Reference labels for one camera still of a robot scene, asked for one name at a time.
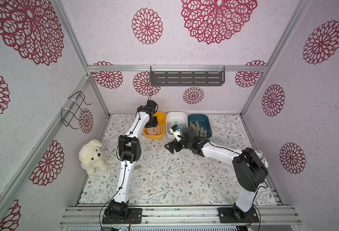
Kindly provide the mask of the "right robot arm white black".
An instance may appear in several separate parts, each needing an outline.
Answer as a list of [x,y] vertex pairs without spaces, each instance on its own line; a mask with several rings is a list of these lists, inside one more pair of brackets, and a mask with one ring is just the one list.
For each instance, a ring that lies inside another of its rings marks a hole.
[[193,154],[231,164],[241,188],[234,209],[247,213],[252,207],[259,186],[268,176],[268,162],[263,153],[252,148],[236,150],[216,145],[208,139],[201,139],[196,132],[187,127],[181,129],[178,125],[170,128],[175,139],[165,145],[172,154],[183,149],[191,150]]

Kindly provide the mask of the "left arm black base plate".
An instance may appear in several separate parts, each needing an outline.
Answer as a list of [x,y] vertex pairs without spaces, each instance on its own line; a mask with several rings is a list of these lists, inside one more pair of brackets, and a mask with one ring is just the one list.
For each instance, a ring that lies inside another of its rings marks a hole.
[[141,208],[130,208],[128,203],[112,200],[104,211],[102,224],[140,224],[142,213]]

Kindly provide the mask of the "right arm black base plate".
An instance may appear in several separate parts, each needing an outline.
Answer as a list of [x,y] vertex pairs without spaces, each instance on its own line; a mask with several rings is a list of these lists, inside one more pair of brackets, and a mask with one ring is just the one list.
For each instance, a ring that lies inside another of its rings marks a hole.
[[259,223],[260,219],[254,207],[248,212],[234,207],[217,208],[221,223]]

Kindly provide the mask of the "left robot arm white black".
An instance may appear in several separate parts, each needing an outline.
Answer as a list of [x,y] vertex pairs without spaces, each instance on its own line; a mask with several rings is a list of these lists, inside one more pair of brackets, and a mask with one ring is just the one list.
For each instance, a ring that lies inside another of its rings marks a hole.
[[134,168],[142,153],[139,135],[142,134],[144,128],[158,125],[158,119],[154,116],[157,110],[157,103],[153,100],[147,100],[146,105],[137,108],[135,120],[130,129],[118,138],[116,156],[120,161],[120,174],[116,192],[106,209],[109,215],[121,219],[126,219],[128,216],[130,182]]

